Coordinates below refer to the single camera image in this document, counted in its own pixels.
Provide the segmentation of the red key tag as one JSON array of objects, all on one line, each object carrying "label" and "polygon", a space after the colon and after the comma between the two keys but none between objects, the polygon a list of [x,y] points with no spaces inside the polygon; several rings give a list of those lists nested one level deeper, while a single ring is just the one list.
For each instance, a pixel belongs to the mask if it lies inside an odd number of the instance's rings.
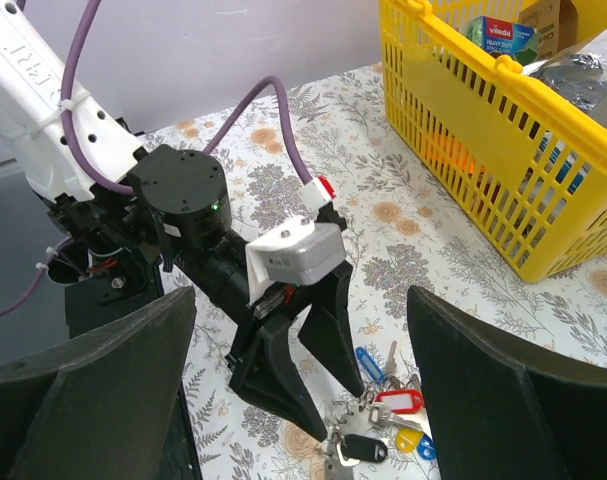
[{"label": "red key tag", "polygon": [[415,389],[381,392],[375,401],[387,405],[396,414],[416,414],[424,407],[422,393]]}]

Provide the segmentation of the blue key tag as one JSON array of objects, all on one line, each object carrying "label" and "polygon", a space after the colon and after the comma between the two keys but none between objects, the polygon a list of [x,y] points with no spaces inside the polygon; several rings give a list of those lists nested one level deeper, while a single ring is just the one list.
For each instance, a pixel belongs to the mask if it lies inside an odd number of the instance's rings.
[{"label": "blue key tag", "polygon": [[432,439],[427,435],[423,434],[417,445],[416,451],[418,455],[427,461],[432,461],[437,458],[437,452]]},{"label": "blue key tag", "polygon": [[370,353],[364,347],[355,349],[355,356],[363,370],[375,383],[382,384],[386,377]]}]

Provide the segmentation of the metal ring disc with keyrings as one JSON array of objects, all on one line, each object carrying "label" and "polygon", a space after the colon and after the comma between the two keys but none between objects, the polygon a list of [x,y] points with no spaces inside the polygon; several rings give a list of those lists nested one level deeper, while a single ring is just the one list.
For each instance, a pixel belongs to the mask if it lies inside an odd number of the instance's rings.
[{"label": "metal ring disc with keyrings", "polygon": [[[335,419],[325,444],[324,477],[326,479],[357,479],[367,470],[379,472],[385,464],[398,455],[412,454],[404,454],[396,449],[394,440],[401,427],[419,430],[424,434],[429,432],[423,409],[416,414],[393,413],[387,405],[375,401],[379,393],[381,389],[378,386],[374,383],[367,384],[363,395],[358,400],[346,404],[344,410]],[[344,458],[339,443],[346,434],[358,434],[382,440],[388,447],[388,458],[379,464]]]}]

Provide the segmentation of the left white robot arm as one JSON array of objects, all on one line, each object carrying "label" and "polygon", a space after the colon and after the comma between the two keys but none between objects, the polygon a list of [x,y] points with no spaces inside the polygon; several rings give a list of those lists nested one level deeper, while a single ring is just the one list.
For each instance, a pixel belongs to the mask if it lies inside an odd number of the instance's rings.
[{"label": "left white robot arm", "polygon": [[60,58],[20,1],[0,1],[0,143],[18,160],[52,220],[82,242],[96,267],[122,256],[181,270],[237,327],[226,361],[231,389],[245,402],[297,425],[317,440],[328,432],[289,349],[304,322],[305,348],[352,395],[364,385],[348,315],[352,265],[335,210],[335,190],[313,176],[295,144],[282,82],[268,76],[282,137],[315,218],[294,215],[248,241],[231,227],[232,209],[214,145],[162,144],[147,150],[76,79],[99,5],[89,2]]}]

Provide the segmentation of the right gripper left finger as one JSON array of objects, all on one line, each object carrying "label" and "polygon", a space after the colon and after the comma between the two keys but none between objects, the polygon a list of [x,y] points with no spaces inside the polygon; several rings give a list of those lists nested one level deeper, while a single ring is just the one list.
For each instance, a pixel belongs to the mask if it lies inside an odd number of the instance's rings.
[{"label": "right gripper left finger", "polygon": [[192,288],[0,365],[0,479],[194,479]]}]

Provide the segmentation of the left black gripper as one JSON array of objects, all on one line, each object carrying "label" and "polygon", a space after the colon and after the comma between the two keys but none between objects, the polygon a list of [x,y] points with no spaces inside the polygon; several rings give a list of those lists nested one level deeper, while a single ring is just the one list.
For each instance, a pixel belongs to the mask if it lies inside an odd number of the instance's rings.
[{"label": "left black gripper", "polygon": [[[346,219],[332,204],[320,208],[319,223]],[[304,308],[309,313],[298,338],[353,397],[364,393],[348,314],[353,266],[342,262],[318,283],[272,284],[249,302],[245,245],[231,228],[225,202],[184,205],[175,215],[175,263],[233,320],[238,329],[230,350],[230,388],[245,402],[287,420],[317,441],[327,429],[295,367],[289,328]]]}]

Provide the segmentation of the yellow key tag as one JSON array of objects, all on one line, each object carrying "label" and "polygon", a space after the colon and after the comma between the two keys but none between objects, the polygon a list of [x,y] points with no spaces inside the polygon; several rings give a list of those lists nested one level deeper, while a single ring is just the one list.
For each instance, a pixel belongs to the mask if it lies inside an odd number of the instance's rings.
[{"label": "yellow key tag", "polygon": [[404,454],[414,452],[420,444],[424,433],[409,427],[401,427],[395,437],[396,449]]}]

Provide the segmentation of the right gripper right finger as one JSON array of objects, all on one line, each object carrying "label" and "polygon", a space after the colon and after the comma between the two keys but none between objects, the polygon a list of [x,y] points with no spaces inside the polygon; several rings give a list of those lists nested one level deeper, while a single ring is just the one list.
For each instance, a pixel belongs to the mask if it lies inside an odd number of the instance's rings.
[{"label": "right gripper right finger", "polygon": [[407,323],[444,479],[607,479],[607,368],[419,286]]}]

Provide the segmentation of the silver key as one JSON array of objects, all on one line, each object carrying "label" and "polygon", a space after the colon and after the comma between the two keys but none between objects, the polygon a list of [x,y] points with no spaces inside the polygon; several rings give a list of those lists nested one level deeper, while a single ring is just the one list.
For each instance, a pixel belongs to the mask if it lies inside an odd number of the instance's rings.
[{"label": "silver key", "polygon": [[393,341],[390,345],[389,352],[386,358],[386,362],[382,373],[385,378],[393,377],[396,374],[397,363],[396,363],[396,350],[397,350],[397,341]]}]

